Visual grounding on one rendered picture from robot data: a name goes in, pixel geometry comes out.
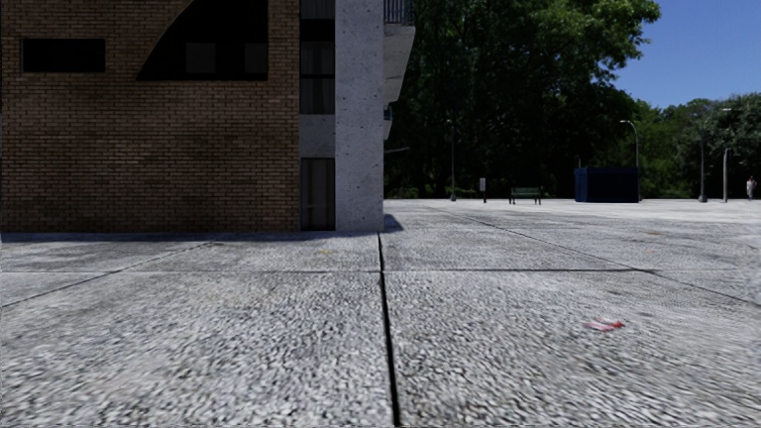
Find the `trees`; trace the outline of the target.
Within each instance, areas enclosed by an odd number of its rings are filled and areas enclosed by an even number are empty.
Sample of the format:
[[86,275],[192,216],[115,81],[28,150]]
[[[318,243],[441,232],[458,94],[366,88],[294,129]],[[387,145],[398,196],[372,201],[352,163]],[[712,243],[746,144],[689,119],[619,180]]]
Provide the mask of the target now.
[[574,193],[577,166],[635,166],[647,198],[761,178],[761,0],[416,0],[417,35],[386,158],[387,197]]

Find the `blue booth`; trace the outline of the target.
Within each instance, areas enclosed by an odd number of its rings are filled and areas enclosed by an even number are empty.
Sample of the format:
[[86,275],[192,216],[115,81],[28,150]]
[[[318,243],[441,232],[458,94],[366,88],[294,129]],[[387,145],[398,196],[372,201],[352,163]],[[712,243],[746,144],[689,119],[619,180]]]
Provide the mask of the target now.
[[638,203],[636,167],[579,167],[574,169],[575,200],[592,203]]

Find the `brown brick building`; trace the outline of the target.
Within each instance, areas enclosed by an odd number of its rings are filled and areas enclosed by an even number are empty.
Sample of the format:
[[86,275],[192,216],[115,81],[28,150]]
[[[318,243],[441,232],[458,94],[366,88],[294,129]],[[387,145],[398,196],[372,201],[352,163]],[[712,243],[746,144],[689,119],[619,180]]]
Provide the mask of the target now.
[[0,0],[0,229],[378,231],[414,0]]

